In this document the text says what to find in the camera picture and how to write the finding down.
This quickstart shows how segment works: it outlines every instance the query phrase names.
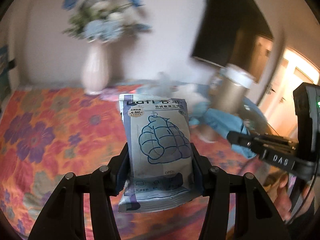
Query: vase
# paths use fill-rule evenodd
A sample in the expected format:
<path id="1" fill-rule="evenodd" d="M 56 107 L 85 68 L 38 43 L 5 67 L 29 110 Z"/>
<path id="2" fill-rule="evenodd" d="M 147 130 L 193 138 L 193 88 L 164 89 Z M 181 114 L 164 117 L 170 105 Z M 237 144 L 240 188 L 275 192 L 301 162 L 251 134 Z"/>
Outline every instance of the vase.
<path id="1" fill-rule="evenodd" d="M 82 68 L 82 85 L 87 95 L 99 95 L 110 78 L 108 43 L 100 40 L 89 42 L 90 48 Z"/>

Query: white lid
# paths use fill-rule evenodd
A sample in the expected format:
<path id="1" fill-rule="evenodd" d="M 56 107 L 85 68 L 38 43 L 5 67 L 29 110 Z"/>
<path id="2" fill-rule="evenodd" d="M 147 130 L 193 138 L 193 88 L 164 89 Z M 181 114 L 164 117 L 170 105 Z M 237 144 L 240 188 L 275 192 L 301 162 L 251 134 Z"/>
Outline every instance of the white lid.
<path id="1" fill-rule="evenodd" d="M 250 88 L 253 83 L 254 77 L 247 71 L 234 64 L 227 64 L 226 69 L 227 71 L 224 74 L 225 77 L 247 89 Z"/>

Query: doorway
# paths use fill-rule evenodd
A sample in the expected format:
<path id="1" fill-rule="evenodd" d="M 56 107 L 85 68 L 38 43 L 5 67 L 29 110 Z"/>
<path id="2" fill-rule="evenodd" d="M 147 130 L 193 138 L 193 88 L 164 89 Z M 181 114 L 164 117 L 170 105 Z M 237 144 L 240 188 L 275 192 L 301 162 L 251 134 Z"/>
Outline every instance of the doorway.
<path id="1" fill-rule="evenodd" d="M 281 136 L 291 137 L 297 129 L 293 91 L 303 82 L 318 84 L 319 70 L 306 58 L 286 49 L 259 108 L 269 125 Z"/>

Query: down jacket cleaning wipes packet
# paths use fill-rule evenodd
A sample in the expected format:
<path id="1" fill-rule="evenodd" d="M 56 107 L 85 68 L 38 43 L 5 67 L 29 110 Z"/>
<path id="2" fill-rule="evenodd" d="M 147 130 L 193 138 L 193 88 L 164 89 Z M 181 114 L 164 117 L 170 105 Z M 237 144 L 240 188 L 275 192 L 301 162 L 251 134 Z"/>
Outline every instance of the down jacket cleaning wipes packet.
<path id="1" fill-rule="evenodd" d="M 154 212 L 200 196 L 195 189 L 184 99 L 121 94 L 130 173 L 119 212 Z"/>

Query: human hand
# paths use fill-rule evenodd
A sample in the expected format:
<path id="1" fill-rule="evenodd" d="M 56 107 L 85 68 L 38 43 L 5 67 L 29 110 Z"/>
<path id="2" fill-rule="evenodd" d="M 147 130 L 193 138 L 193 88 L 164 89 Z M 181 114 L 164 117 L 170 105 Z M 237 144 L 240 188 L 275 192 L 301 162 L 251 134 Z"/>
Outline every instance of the human hand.
<path id="1" fill-rule="evenodd" d="M 291 203 L 291 200 L 287 194 L 287 188 L 286 188 L 286 185 L 288 183 L 288 179 L 289 179 L 288 174 L 284 174 L 280 178 L 279 186 L 277 189 L 277 197 L 274 201 L 274 205 L 283 220 L 289 220 L 291 217 L 290 209 L 291 209 L 292 203 Z M 304 187 L 304 189 L 301 193 L 303 199 L 305 199 L 305 197 L 307 196 L 309 189 L 310 189 L 309 185 L 306 185 Z M 315 196 L 315 193 L 312 190 L 306 203 L 303 205 L 302 209 L 300 210 L 300 212 L 297 214 L 296 217 L 299 217 L 302 214 L 304 214 L 305 212 L 307 212 L 307 210 L 309 209 L 309 207 L 312 203 L 314 196 Z"/>

